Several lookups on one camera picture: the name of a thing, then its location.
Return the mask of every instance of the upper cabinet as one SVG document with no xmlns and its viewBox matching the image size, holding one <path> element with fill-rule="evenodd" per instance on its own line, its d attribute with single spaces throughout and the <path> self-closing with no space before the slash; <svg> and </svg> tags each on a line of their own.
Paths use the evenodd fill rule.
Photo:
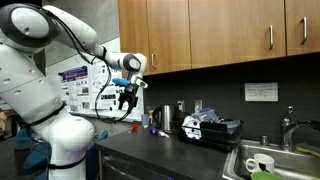
<svg viewBox="0 0 320 180">
<path fill-rule="evenodd" d="M 319 7 L 319 0 L 286 0 L 288 55 L 320 51 Z"/>
<path fill-rule="evenodd" d="M 119 0 L 122 52 L 144 54 L 148 74 L 191 69 L 188 0 Z"/>
<path fill-rule="evenodd" d="M 191 69 L 188 0 L 148 0 L 151 74 Z"/>
<path fill-rule="evenodd" d="M 141 53 L 149 60 L 146 0 L 118 0 L 121 52 Z M 145 75 L 150 74 L 148 61 Z"/>
<path fill-rule="evenodd" d="M 286 55 L 284 1 L 189 1 L 192 68 Z"/>
</svg>

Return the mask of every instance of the stainless steel sink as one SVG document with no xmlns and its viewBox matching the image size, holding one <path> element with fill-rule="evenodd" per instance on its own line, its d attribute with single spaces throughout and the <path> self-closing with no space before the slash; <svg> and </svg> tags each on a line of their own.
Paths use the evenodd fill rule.
<svg viewBox="0 0 320 180">
<path fill-rule="evenodd" d="M 262 147 L 259 142 L 241 140 L 239 146 L 231 151 L 226 159 L 223 178 L 250 179 L 246 169 L 246 160 L 256 153 L 267 154 L 275 160 L 275 174 L 290 180 L 308 180 L 320 178 L 320 158 L 300 152 L 280 150 L 276 144 Z"/>
</svg>

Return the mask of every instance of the kitchen counter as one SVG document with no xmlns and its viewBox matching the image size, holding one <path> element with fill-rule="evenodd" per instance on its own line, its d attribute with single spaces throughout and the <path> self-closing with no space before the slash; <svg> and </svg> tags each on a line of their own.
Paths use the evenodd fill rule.
<svg viewBox="0 0 320 180">
<path fill-rule="evenodd" d="M 223 179 L 227 152 L 188 144 L 178 137 L 158 137 L 139 126 L 97 142 L 102 153 L 113 155 L 176 180 Z"/>
</svg>

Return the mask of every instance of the cup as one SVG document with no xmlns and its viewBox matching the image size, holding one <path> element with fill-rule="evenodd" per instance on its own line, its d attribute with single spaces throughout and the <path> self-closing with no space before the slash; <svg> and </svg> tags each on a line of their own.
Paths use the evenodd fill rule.
<svg viewBox="0 0 320 180">
<path fill-rule="evenodd" d="M 149 126 L 149 114 L 141 114 L 142 127 L 148 128 Z"/>
<path fill-rule="evenodd" d="M 254 163 L 253 169 L 249 168 L 250 163 Z M 266 171 L 274 173 L 274 159 L 265 154 L 255 154 L 254 159 L 249 158 L 246 160 L 246 167 L 249 172 Z"/>
</svg>

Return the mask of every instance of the white mug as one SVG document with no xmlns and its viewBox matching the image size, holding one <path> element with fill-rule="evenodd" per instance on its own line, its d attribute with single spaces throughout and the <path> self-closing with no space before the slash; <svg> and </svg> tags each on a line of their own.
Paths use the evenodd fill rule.
<svg viewBox="0 0 320 180">
<path fill-rule="evenodd" d="M 250 162 L 254 163 L 253 169 L 248 167 Z M 246 167 L 249 172 L 266 171 L 269 173 L 274 173 L 274 159 L 265 154 L 255 154 L 254 159 L 247 159 Z"/>
</svg>

